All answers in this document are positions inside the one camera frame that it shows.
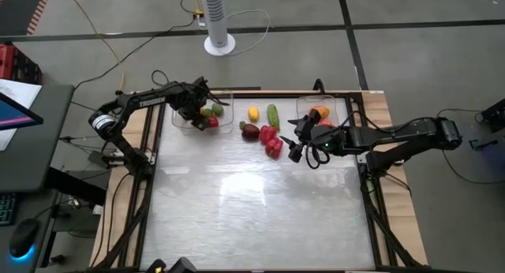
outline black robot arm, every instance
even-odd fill
[[[381,174],[395,162],[406,161],[413,155],[433,148],[454,150],[462,142],[456,124],[446,118],[418,118],[387,128],[345,126],[345,123],[337,127],[316,125],[320,119],[319,112],[312,110],[302,119],[288,121],[297,126],[294,133],[300,141],[295,144],[292,140],[283,138],[290,145],[289,157],[294,162],[300,161],[305,145],[307,148],[312,147],[325,154],[338,156],[360,155],[368,151],[365,156],[368,171]],[[401,142],[405,143],[388,151],[373,151],[373,148],[380,144]]]
[[[200,114],[200,108],[207,102],[209,93],[207,81],[199,77],[192,84],[176,81],[162,88],[133,94],[119,94],[118,97],[102,105],[89,118],[89,124],[107,142],[114,144],[124,154],[125,167],[133,174],[151,174],[146,170],[148,157],[138,148],[133,148],[123,137],[129,117],[135,110],[168,103],[186,121],[200,130],[208,127],[208,119]]]
[[[122,130],[126,127],[130,115],[135,110],[151,107],[157,104],[170,104],[186,121],[191,121],[192,125],[200,130],[208,127],[208,119],[200,113],[200,108],[205,106],[208,96],[213,97],[213,101],[221,105],[222,103],[213,96],[208,89],[207,81],[199,77],[192,84],[170,82],[165,86],[152,89],[147,92],[138,92],[131,95],[118,94],[118,97],[109,103],[102,105],[89,118],[89,124],[107,142],[113,143],[124,155],[124,165],[129,173],[136,180],[147,181],[144,198],[131,218],[129,224],[121,237],[119,237],[113,248],[107,253],[103,260],[93,267],[99,271],[109,268],[116,260],[119,252],[129,242],[135,227],[144,218],[148,211],[149,200],[152,189],[153,167],[148,157],[138,148],[132,145],[123,137]]]

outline white paper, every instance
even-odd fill
[[[0,92],[26,108],[30,108],[35,97],[39,94],[41,86],[25,84],[13,80],[0,79]],[[0,151],[5,151],[17,129],[0,131]]]

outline blue light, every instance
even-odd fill
[[[25,255],[21,257],[10,256],[10,259],[16,263],[27,262],[33,257],[33,255],[35,254],[35,250],[36,250],[35,245],[32,245],[32,247],[28,250],[28,252]]]

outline red box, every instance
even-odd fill
[[[0,45],[0,79],[42,84],[42,72],[14,45]]]

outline toy fruit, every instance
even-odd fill
[[[333,123],[329,120],[321,120],[319,122],[319,125],[329,125],[329,126],[333,126]]]
[[[250,107],[247,110],[247,115],[249,116],[250,121],[257,122],[260,118],[260,111],[258,110],[258,107]]]
[[[242,128],[242,138],[256,140],[260,136],[260,130],[253,124],[245,124]]]
[[[213,103],[212,104],[212,111],[215,113],[217,116],[221,116],[224,113],[224,109],[220,104]]]
[[[267,115],[268,115],[268,124],[270,126],[274,126],[277,131],[280,131],[280,122],[279,122],[279,114],[277,113],[277,107],[275,104],[269,104],[267,107]]]
[[[208,118],[208,128],[215,128],[215,127],[219,127],[219,120],[218,118],[211,116]]]
[[[214,112],[212,112],[212,109],[210,108],[206,108],[204,109],[204,111],[202,111],[202,115],[205,116],[206,118],[211,117],[213,114]]]
[[[321,115],[321,119],[325,119],[326,117],[328,117],[328,115],[330,115],[330,110],[327,107],[315,106],[315,107],[312,107],[311,109],[309,109],[309,113],[313,109],[315,109],[319,112],[319,114]]]
[[[275,138],[277,135],[277,129],[274,126],[263,125],[260,131],[261,143],[267,144],[270,140]]]
[[[267,146],[265,146],[267,155],[273,159],[277,159],[281,155],[282,144],[284,144],[284,142],[279,138],[268,141]]]

